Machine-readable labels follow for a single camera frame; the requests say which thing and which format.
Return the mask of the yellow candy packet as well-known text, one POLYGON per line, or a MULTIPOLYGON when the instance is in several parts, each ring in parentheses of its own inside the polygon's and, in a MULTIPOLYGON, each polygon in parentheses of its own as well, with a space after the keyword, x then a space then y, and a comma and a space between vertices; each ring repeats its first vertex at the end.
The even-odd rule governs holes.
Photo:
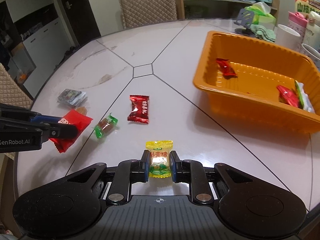
POLYGON ((145 146, 150 152, 149 176, 152 178, 168 178, 171 176, 170 152, 172 140, 148 141, 145 146))

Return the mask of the grey printed snack packet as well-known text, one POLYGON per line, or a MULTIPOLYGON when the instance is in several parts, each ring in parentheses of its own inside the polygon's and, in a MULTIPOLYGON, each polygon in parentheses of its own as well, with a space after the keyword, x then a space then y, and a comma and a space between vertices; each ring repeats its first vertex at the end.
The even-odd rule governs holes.
POLYGON ((65 89, 57 98, 59 103, 76 107, 82 103, 87 94, 79 90, 65 89))

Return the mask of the wooden shelf unit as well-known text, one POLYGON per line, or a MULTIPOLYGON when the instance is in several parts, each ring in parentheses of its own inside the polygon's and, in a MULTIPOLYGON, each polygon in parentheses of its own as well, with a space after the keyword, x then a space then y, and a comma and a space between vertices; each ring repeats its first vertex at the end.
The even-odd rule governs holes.
MULTIPOLYGON (((255 0, 183 0, 186 18, 236 18, 238 12, 259 1, 255 0)), ((280 0, 266 3, 277 15, 280 0)))

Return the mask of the red candy in basket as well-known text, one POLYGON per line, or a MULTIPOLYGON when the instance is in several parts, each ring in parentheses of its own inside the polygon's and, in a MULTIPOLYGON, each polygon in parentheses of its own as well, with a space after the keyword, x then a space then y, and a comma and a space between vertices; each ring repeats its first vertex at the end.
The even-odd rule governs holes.
POLYGON ((216 63, 219 65, 222 75, 225 79, 238 77, 234 69, 231 67, 229 60, 217 58, 216 63))

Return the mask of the white cabinet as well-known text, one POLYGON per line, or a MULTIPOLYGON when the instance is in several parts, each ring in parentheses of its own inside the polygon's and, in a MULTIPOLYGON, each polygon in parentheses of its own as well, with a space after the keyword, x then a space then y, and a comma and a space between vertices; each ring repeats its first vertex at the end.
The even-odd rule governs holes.
POLYGON ((35 98, 60 64, 71 43, 59 17, 49 22, 22 42, 19 49, 9 61, 9 74, 18 78, 25 74, 23 86, 35 98))

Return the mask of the bright red snack packet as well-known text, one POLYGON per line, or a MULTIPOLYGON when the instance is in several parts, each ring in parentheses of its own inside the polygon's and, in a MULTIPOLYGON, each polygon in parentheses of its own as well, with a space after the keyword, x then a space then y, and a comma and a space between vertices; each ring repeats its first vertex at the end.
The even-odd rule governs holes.
POLYGON ((49 139, 59 153, 65 153, 92 122, 92 118, 70 110, 57 123, 51 125, 49 139))

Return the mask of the green candy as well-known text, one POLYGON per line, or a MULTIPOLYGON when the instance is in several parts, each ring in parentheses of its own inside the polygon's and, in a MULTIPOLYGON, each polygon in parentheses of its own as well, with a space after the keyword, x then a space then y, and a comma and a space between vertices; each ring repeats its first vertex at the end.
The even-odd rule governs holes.
POLYGON ((95 136, 100 139, 110 133, 118 123, 118 119, 109 114, 94 127, 95 136))

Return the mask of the red candy packet in basket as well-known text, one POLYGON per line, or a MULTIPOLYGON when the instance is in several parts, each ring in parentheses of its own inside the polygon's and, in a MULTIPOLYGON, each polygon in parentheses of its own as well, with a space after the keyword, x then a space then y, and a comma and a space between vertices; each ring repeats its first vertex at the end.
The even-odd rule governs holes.
POLYGON ((299 98, 293 90, 290 90, 289 88, 286 88, 282 85, 277 85, 277 90, 279 92, 280 102, 292 107, 299 107, 299 98))

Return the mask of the pink patterned container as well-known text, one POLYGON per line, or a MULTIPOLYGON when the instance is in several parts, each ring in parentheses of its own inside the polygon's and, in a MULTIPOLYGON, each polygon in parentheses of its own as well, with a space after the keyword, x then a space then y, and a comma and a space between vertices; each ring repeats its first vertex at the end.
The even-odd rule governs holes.
POLYGON ((302 48, 301 45, 303 43, 303 39, 305 36, 307 23, 308 23, 308 20, 300 12, 289 12, 288 27, 295 30, 300 35, 297 48, 296 48, 296 51, 298 52, 300 52, 302 48))

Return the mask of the green tissue box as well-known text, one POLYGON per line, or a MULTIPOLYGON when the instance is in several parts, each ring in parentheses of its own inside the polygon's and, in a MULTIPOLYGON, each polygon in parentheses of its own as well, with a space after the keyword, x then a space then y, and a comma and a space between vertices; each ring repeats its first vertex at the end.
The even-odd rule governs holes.
POLYGON ((254 16, 252 24, 264 25, 272 24, 276 25, 276 18, 271 14, 271 7, 265 2, 257 2, 251 6, 245 7, 246 10, 252 11, 254 16))

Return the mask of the near beige quilted chair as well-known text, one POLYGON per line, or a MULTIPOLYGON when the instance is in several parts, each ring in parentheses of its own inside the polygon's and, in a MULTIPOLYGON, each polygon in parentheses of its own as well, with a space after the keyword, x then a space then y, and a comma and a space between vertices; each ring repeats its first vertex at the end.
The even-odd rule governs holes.
POLYGON ((0 102, 25 109, 30 109, 32 104, 32 100, 15 83, 2 64, 0 69, 0 102))

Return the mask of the dark red candy packet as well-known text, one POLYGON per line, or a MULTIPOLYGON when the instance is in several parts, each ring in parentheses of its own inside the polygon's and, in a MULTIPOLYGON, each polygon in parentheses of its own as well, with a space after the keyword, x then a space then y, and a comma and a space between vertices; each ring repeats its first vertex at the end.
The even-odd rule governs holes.
POLYGON ((130 95, 132 110, 127 117, 128 121, 149 123, 149 96, 147 95, 130 95))

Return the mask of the green cloth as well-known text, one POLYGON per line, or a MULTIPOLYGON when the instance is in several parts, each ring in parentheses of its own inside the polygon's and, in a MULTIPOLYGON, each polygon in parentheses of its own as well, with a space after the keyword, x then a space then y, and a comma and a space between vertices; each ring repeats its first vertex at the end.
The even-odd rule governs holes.
POLYGON ((273 30, 265 28, 263 25, 252 24, 250 30, 255 35, 256 38, 264 40, 267 42, 274 43, 276 40, 276 35, 273 30))

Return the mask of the beige quilted chair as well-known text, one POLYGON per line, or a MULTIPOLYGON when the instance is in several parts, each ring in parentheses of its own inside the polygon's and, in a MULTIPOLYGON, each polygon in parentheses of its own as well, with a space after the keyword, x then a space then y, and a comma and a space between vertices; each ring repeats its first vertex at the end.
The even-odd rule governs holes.
POLYGON ((119 0, 125 29, 177 20, 175 0, 119 0))
POLYGON ((0 102, 25 109, 30 109, 32 104, 32 100, 15 83, 2 64, 0 69, 0 102))

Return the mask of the orange plastic basket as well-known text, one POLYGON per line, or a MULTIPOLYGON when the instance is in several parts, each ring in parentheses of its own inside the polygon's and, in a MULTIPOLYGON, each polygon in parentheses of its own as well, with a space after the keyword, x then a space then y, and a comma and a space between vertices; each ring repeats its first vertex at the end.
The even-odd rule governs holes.
POLYGON ((319 71, 313 61, 276 44, 236 34, 209 31, 193 79, 205 92, 212 112, 232 120, 319 131, 319 71), (229 60, 238 77, 225 79, 216 59, 229 60), (304 91, 315 113, 279 101, 277 85, 304 91))

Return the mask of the hawthorn snack box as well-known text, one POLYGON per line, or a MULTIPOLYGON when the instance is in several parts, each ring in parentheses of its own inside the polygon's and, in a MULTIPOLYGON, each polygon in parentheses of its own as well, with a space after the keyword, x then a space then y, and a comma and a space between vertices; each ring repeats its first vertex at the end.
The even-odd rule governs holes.
POLYGON ((319 0, 295 0, 295 12, 301 13, 306 17, 310 12, 320 12, 319 0))

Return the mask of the green white packet in basket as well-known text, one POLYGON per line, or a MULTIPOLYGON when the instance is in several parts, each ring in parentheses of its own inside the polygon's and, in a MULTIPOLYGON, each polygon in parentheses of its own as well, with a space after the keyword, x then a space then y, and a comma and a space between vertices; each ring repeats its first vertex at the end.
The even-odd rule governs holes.
POLYGON ((295 81, 297 96, 299 100, 299 108, 307 111, 309 113, 315 113, 311 101, 309 100, 308 94, 304 91, 304 84, 298 81, 295 81))

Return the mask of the grey phone stand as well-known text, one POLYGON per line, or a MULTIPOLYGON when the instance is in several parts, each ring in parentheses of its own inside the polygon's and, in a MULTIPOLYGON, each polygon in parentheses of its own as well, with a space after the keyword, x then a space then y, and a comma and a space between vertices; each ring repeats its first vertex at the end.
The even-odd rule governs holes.
POLYGON ((235 33, 239 35, 244 35, 248 37, 254 37, 255 34, 251 31, 251 25, 254 20, 254 12, 241 9, 239 14, 234 22, 235 25, 239 26, 239 28, 235 28, 235 33))

